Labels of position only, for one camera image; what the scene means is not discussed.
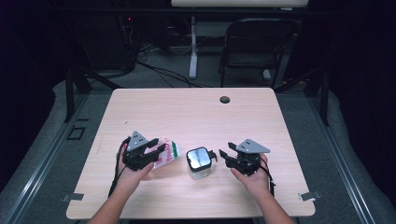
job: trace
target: forearm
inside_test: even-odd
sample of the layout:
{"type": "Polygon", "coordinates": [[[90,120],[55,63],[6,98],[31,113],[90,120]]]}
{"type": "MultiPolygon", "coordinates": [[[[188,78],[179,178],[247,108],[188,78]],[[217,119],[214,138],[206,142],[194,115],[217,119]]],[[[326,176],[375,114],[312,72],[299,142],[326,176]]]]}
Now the forearm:
{"type": "Polygon", "coordinates": [[[262,215],[264,216],[266,224],[294,223],[294,221],[289,217],[289,215],[271,194],[260,197],[260,199],[258,199],[256,202],[262,210],[262,215]]]}
{"type": "Polygon", "coordinates": [[[120,219],[123,206],[131,194],[132,192],[128,190],[115,188],[114,192],[88,223],[117,223],[120,219]]]}

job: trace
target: label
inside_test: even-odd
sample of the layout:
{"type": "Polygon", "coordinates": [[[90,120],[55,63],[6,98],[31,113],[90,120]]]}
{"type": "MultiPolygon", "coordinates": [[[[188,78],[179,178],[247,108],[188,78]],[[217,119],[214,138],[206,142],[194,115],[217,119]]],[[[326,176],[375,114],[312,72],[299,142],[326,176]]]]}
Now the label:
{"type": "Polygon", "coordinates": [[[170,139],[165,138],[165,137],[159,138],[158,145],[151,147],[151,148],[147,148],[145,153],[147,154],[152,151],[155,151],[162,144],[166,144],[165,150],[162,153],[160,153],[158,160],[154,162],[153,169],[160,168],[163,165],[165,165],[171,161],[174,161],[175,159],[177,159],[180,156],[180,149],[178,148],[176,143],[174,143],[173,141],[171,141],[170,139]]]}

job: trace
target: office chair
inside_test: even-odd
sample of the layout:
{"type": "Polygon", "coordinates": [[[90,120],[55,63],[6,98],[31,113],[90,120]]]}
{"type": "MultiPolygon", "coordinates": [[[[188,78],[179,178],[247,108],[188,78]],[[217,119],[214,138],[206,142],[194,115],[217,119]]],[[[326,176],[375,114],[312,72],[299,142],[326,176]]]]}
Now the office chair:
{"type": "Polygon", "coordinates": [[[219,73],[221,87],[227,68],[275,70],[271,88],[282,60],[285,45],[298,33],[295,20],[246,18],[232,23],[225,35],[219,73]]]}

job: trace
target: chair leg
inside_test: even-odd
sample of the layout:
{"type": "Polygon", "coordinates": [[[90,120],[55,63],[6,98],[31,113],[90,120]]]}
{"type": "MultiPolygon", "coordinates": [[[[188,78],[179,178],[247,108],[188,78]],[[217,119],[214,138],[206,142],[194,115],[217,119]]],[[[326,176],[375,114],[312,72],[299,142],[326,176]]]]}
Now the chair leg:
{"type": "Polygon", "coordinates": [[[220,86],[223,88],[224,86],[224,75],[225,75],[225,66],[224,64],[221,65],[221,82],[220,86]]]}
{"type": "Polygon", "coordinates": [[[283,49],[279,52],[279,56],[278,56],[278,60],[277,60],[277,64],[276,64],[276,70],[275,70],[275,73],[274,73],[273,81],[271,83],[271,88],[272,89],[274,89],[275,84],[276,84],[277,74],[279,73],[279,67],[280,67],[280,64],[282,63],[283,52],[284,52],[283,49]]]}

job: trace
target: desk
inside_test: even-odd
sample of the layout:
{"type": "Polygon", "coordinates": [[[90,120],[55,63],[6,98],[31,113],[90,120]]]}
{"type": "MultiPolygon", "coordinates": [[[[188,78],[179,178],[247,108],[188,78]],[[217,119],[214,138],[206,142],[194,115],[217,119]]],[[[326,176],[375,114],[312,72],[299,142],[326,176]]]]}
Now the desk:
{"type": "MultiPolygon", "coordinates": [[[[306,7],[308,0],[172,0],[172,7],[306,7]]],[[[191,18],[191,62],[189,77],[197,77],[196,21],[191,18]]]]}
{"type": "Polygon", "coordinates": [[[315,213],[312,202],[298,197],[309,190],[272,89],[118,89],[110,98],[75,189],[84,194],[83,199],[70,202],[69,218],[90,218],[105,202],[116,153],[133,131],[147,139],[172,139],[181,157],[150,172],[121,218],[261,217],[257,204],[219,156],[219,148],[236,155],[228,142],[238,145],[247,138],[271,149],[267,157],[275,195],[286,212],[293,217],[315,213]],[[230,103],[221,103],[221,96],[229,97],[230,103]],[[197,147],[214,150],[219,162],[213,161],[209,176],[192,180],[186,153],[197,147]]]}

